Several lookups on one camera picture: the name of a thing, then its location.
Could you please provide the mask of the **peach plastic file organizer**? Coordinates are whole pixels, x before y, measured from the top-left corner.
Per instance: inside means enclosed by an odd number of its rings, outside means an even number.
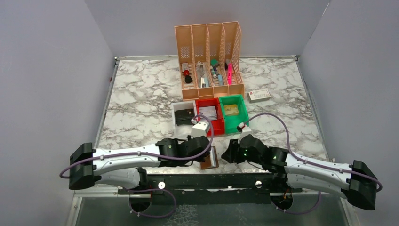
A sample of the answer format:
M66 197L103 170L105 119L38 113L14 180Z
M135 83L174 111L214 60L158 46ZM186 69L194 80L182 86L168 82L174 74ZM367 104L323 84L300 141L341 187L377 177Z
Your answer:
M237 21L175 26L175 37L184 101L244 95L239 70L241 27ZM212 67L210 60L219 61ZM227 64L232 63L232 85L227 81ZM192 83L184 82L183 71L189 70ZM200 78L206 88L200 87Z

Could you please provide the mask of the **red plastic bin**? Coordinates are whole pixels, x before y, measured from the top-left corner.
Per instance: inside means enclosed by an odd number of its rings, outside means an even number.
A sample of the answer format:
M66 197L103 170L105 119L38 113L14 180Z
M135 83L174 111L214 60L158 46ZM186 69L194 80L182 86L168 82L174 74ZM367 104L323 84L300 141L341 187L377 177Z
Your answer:
M214 135L224 134L224 117L219 98L198 99L195 104L197 113L206 116L211 121Z

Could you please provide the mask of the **green plastic bin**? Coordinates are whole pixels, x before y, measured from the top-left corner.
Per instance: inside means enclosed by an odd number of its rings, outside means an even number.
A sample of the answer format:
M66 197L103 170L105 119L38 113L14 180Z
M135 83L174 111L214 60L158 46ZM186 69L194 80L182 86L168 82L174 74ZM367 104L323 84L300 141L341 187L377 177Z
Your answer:
M238 132L237 127L249 120L244 99L241 95L219 98L224 118L225 134Z

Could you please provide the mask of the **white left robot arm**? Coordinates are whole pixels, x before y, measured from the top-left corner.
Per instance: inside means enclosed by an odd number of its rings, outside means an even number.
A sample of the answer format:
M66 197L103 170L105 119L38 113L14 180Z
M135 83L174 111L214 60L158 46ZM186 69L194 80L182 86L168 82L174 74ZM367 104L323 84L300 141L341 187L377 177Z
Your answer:
M82 144L71 156L69 189L82 190L96 184L121 186L126 189L147 189L146 167L181 167L197 161L204 162L211 149L205 136L164 138L155 144L128 149L94 149L91 143Z

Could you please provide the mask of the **white plastic bin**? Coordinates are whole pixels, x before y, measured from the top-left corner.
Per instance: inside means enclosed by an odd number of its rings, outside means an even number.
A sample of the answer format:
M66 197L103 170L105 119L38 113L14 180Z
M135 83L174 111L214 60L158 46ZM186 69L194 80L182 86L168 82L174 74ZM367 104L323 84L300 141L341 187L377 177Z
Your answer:
M187 137L192 129L191 119L197 114L195 101L172 103L171 108L174 136Z

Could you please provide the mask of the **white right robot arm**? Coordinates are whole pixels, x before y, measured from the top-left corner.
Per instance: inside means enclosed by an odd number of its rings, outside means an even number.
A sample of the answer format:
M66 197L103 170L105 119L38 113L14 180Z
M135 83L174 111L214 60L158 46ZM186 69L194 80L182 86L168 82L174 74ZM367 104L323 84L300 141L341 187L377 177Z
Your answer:
M374 210L376 176L361 161L333 163L294 155L288 149L267 147L252 135L230 140L222 159L228 163L253 162L278 175L290 189L311 189L334 194L363 210Z

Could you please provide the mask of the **brown leather card holder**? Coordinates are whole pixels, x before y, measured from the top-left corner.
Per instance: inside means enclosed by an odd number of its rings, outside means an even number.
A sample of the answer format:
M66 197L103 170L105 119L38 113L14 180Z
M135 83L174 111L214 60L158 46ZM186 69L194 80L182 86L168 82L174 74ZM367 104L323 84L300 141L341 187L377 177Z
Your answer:
M200 168L201 170L209 170L218 167L219 167L219 162L218 162L216 147L212 146L209 155L205 158L205 161L200 163Z

